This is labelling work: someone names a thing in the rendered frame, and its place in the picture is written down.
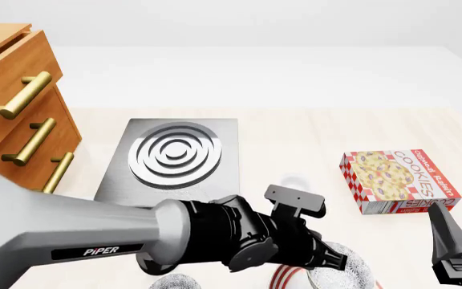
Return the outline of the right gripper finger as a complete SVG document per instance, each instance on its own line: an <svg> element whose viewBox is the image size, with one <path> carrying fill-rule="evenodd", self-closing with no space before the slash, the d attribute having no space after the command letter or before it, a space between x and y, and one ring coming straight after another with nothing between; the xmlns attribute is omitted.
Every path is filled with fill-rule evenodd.
<svg viewBox="0 0 462 289"><path fill-rule="evenodd" d="M432 227L432 264L450 259L462 259L462 229L447 207L435 202L428 209Z"/></svg>

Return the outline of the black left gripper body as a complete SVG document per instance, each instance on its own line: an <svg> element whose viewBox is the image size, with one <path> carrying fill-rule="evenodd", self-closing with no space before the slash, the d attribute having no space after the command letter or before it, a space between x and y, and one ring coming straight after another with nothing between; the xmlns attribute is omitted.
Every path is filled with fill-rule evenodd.
<svg viewBox="0 0 462 289"><path fill-rule="evenodd" d="M322 240L320 233L310 230L310 251L308 253L308 261L304 267L308 270L314 268L330 268L337 271L344 271L347 264L347 256L340 254L330 245Z"/></svg>

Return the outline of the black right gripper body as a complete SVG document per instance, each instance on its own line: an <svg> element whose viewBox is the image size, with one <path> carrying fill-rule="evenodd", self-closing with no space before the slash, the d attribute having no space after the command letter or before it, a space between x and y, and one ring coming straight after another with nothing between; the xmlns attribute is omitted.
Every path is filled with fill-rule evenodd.
<svg viewBox="0 0 462 289"><path fill-rule="evenodd" d="M432 255L432 269L440 284L462 285L462 253Z"/></svg>

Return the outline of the white plate with red rings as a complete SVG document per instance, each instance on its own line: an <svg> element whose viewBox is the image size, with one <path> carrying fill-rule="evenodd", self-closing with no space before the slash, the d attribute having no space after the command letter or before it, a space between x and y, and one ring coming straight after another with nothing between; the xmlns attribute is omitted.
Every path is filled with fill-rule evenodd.
<svg viewBox="0 0 462 289"><path fill-rule="evenodd" d="M281 265L269 281L268 289L313 289L306 274L307 271L300 267ZM375 289L384 289L376 278Z"/></svg>

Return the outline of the flat stove plate with rings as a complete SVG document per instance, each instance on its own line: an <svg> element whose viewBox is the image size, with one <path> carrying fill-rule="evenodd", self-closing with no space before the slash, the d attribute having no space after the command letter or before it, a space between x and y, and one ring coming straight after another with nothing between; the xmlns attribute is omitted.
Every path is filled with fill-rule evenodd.
<svg viewBox="0 0 462 289"><path fill-rule="evenodd" d="M240 193L235 119L131 119L94 196L152 208Z"/></svg>

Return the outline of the red white cookie box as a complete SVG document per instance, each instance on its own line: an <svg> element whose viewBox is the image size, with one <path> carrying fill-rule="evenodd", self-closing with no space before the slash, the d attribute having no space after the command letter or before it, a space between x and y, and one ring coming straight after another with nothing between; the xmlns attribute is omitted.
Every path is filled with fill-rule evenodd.
<svg viewBox="0 0 462 289"><path fill-rule="evenodd" d="M462 198L422 149L346 152L339 168L363 215L450 210Z"/></svg>

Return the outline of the large wooden drawer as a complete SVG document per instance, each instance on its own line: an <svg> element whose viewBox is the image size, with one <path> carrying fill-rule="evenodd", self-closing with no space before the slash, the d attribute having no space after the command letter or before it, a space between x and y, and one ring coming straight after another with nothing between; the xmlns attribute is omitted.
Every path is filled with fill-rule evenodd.
<svg viewBox="0 0 462 289"><path fill-rule="evenodd" d="M0 115L0 141L63 76L43 31L34 31L21 36L20 40L0 53L0 105L5 105L25 87L25 84L21 82L23 76L37 76L41 71L51 74L51 82L14 120L7 120Z"/></svg>

